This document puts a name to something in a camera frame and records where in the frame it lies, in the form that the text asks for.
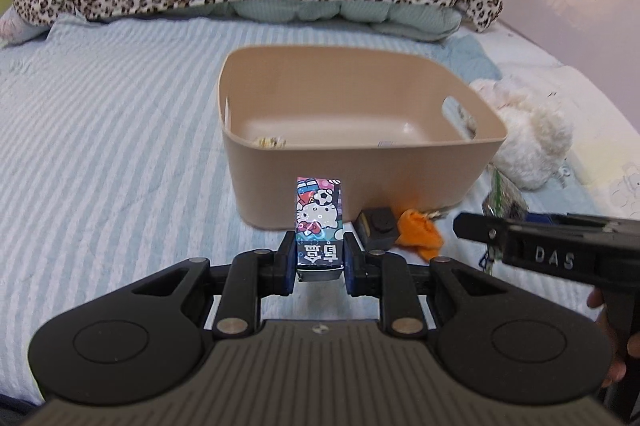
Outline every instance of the small yellow object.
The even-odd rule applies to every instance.
[[[260,146],[260,148],[273,150],[284,148],[284,145],[287,143],[287,141],[282,137],[258,137],[257,139],[255,139],[254,143]]]
[[[396,244],[403,247],[417,247],[420,257],[429,261],[438,255],[444,240],[428,215],[416,209],[407,209],[398,219],[400,236]]]

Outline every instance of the finger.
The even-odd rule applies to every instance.
[[[600,289],[594,289],[591,291],[591,294],[587,297],[587,306],[590,309],[597,309],[598,307],[604,304],[604,299],[602,298],[602,291]]]
[[[611,325],[609,325],[606,309],[603,309],[600,311],[600,314],[598,314],[598,317],[596,319],[596,324],[597,326],[600,327],[600,330],[602,330],[605,334],[607,334],[607,336],[609,336],[609,341],[611,342],[611,347],[613,348],[613,351],[614,352],[617,351],[618,335],[616,334],[616,331],[611,328]]]
[[[615,356],[613,361],[611,362],[611,366],[609,366],[609,371],[607,372],[607,379],[610,379],[612,382],[620,382],[626,374],[626,365],[625,362],[620,358],[620,356]]]
[[[632,335],[626,343],[626,351],[632,358],[640,358],[640,334]]]

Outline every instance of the hello kitty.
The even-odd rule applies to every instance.
[[[298,232],[305,236],[320,234],[322,229],[338,228],[338,210],[335,205],[319,205],[316,202],[303,205],[297,213]]]

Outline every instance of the circular pad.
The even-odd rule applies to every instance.
[[[503,356],[520,362],[551,361],[566,348],[566,338],[556,327],[524,319],[499,326],[492,343]]]
[[[80,330],[74,346],[87,361],[116,363],[137,356],[145,349],[148,340],[148,333],[139,325],[104,321]]]
[[[533,296],[469,297],[441,329],[443,367],[472,392],[526,406],[589,395],[609,367],[608,338],[586,317]]]

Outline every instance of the hand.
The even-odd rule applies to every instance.
[[[587,306],[590,309],[597,309],[603,304],[604,299],[602,298],[602,291],[600,289],[594,289],[587,298]],[[609,321],[607,320],[606,307],[603,307],[600,311],[600,315],[598,316],[598,319],[596,319],[596,324],[609,336],[613,351],[617,351],[618,338],[616,336],[616,331],[611,328],[611,325],[609,325]],[[632,358],[640,358],[640,332],[629,338],[628,343],[626,343],[626,351],[628,351]],[[622,380],[622,378],[625,377],[625,373],[625,361],[616,353],[613,357],[613,361],[611,361],[611,366],[609,366],[607,377],[602,382],[602,387],[606,388],[610,384]]]

